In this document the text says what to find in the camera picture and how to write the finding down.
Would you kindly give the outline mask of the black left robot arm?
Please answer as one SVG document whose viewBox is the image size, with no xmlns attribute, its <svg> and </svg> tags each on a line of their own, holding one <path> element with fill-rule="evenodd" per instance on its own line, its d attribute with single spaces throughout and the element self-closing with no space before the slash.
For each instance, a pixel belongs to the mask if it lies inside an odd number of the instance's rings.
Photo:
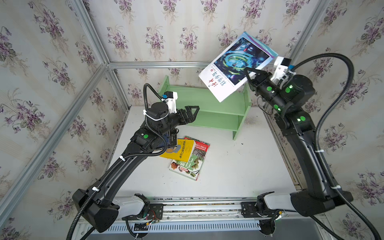
<svg viewBox="0 0 384 240">
<path fill-rule="evenodd" d="M 84 218 L 93 229 L 102 233 L 116 219 L 125 217 L 122 205 L 113 202 L 119 189 L 146 158 L 166 152 L 168 142 L 165 134 L 177 126 L 194 122 L 199 110 L 198 106 L 186 106 L 171 113 L 164 102 L 154 103 L 144 110 L 144 122 L 113 165 L 93 185 L 86 190 L 78 189 L 73 194 L 78 212 L 69 228 L 67 239 L 72 239 L 80 218 Z"/>
</svg>

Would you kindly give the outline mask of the white blue swirl book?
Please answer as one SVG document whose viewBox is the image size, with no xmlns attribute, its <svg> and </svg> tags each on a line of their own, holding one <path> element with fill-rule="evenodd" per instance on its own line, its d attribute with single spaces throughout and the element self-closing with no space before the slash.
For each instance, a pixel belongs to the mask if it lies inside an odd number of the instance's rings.
<svg viewBox="0 0 384 240">
<path fill-rule="evenodd" d="M 200 72 L 199 78 L 221 103 L 246 83 L 245 68 L 261 70 L 278 56 L 269 46 L 243 32 Z"/>
</svg>

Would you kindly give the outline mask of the green red nature book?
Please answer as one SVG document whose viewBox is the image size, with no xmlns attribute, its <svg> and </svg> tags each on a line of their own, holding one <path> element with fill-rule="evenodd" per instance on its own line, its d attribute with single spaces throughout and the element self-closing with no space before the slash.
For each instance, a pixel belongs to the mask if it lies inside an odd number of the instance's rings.
<svg viewBox="0 0 384 240">
<path fill-rule="evenodd" d="M 169 166 L 169 170 L 173 173 L 177 173 L 191 180 L 197 181 L 211 145 L 189 136 L 185 136 L 184 140 L 193 140 L 195 142 L 192 155 L 188 162 L 173 160 Z"/>
</svg>

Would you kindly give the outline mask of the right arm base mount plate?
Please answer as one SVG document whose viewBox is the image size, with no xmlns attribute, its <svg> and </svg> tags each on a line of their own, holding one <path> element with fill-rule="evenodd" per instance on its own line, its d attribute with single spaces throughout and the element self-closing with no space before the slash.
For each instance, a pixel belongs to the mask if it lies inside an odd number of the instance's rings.
<svg viewBox="0 0 384 240">
<path fill-rule="evenodd" d="M 241 214 L 244 218 L 258 218 L 260 217 L 259 214 L 259 207 L 257 205 L 257 202 L 241 202 Z"/>
</svg>

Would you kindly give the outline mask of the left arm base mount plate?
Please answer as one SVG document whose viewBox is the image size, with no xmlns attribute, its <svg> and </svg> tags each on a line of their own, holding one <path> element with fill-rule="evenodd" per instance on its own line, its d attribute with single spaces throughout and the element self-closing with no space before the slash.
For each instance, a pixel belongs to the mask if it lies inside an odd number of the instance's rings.
<svg viewBox="0 0 384 240">
<path fill-rule="evenodd" d="M 161 220 L 163 213 L 163 204 L 149 204 L 144 206 L 143 212 L 140 213 L 140 218 L 144 220 Z"/>
</svg>

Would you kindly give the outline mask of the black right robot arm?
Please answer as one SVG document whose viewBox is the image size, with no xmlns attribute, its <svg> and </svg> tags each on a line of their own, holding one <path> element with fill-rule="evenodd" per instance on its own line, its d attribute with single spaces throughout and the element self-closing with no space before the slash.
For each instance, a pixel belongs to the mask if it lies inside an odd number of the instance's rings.
<svg viewBox="0 0 384 240">
<path fill-rule="evenodd" d="M 271 81 L 272 74 L 253 68 L 245 68 L 250 89 L 262 97 L 276 111 L 274 119 L 282 135 L 294 150 L 307 188 L 290 194 L 265 193 L 258 197 L 262 211 L 295 211 L 304 217 L 325 213 L 345 204 L 342 198 L 353 201 L 353 195 L 336 188 L 326 177 L 328 167 L 322 167 L 319 151 L 315 149 L 315 125 L 302 105 L 311 98 L 315 89 L 312 81 L 295 75 L 282 89 Z"/>
</svg>

